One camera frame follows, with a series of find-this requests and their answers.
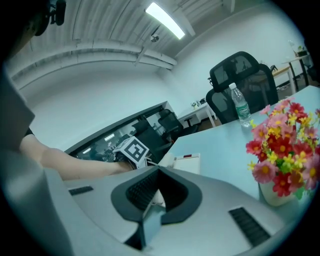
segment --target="water bottle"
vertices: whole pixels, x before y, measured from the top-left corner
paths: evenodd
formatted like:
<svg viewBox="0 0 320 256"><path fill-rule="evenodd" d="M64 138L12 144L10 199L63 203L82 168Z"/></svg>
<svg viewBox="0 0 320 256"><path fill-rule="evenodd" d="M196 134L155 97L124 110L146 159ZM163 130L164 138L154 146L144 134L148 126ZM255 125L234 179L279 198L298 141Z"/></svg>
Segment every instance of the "water bottle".
<svg viewBox="0 0 320 256"><path fill-rule="evenodd" d="M244 97L244 95L239 91L236 84L233 82L229 85L231 89L231 98L234 102L236 113L238 114L240 124L243 127L249 127L251 121L251 115L248 103Z"/></svg>

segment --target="security camera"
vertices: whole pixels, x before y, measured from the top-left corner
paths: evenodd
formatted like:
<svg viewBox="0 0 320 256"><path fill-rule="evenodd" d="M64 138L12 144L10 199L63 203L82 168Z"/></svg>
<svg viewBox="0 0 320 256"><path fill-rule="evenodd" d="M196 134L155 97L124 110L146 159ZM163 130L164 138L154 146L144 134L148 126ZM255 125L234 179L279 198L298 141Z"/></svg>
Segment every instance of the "security camera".
<svg viewBox="0 0 320 256"><path fill-rule="evenodd" d="M155 42L159 41L159 38L160 37L159 37L158 34L152 34L150 40L151 40L152 43L155 43Z"/></svg>

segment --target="light blue desk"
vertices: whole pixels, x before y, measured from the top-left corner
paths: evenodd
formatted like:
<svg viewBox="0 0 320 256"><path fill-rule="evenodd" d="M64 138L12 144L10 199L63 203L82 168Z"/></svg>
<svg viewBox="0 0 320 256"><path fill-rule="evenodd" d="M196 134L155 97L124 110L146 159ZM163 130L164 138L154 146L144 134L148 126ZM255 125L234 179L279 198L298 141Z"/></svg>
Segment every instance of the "light blue desk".
<svg viewBox="0 0 320 256"><path fill-rule="evenodd" d="M304 106L305 111L314 112L320 108L320 88L308 86L293 95L294 102ZM262 123L266 116L251 115L256 124ZM169 150L175 156L200 153L200 174L228 182L252 197L267 204L254 180L247 164L258 159L246 153L246 143L253 139L251 128L243 128L238 120L224 125L180 137ZM308 197L279 206L271 207L287 223L299 217L308 205Z"/></svg>

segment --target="plastic bottle cap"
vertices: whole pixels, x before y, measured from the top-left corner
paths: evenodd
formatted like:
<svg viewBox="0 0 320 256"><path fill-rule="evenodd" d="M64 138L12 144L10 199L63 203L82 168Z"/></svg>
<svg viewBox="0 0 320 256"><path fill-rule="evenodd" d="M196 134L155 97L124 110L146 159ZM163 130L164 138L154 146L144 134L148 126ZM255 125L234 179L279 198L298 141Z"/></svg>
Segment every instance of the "plastic bottle cap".
<svg viewBox="0 0 320 256"><path fill-rule="evenodd" d="M232 89L237 88L237 86L236 86L236 84L233 82L233 83L229 84L229 88L232 90Z"/></svg>

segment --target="fluorescent ceiling light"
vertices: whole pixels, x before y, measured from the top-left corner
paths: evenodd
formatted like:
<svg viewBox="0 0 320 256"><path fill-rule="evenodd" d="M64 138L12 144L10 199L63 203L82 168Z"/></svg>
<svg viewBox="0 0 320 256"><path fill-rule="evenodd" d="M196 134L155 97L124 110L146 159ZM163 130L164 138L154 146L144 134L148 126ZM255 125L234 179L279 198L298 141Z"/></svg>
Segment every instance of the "fluorescent ceiling light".
<svg viewBox="0 0 320 256"><path fill-rule="evenodd" d="M91 150L91 147L89 147L87 150L83 151L82 154L88 153Z"/></svg>
<svg viewBox="0 0 320 256"><path fill-rule="evenodd" d="M109 135L108 137L105 137L104 140L105 140L105 141L108 141L108 140L112 139L114 136L115 136L115 134L112 133L112 134Z"/></svg>
<svg viewBox="0 0 320 256"><path fill-rule="evenodd" d="M155 17L158 21L170 29L178 39L181 39L185 35L178 24L155 2L150 4L145 12Z"/></svg>

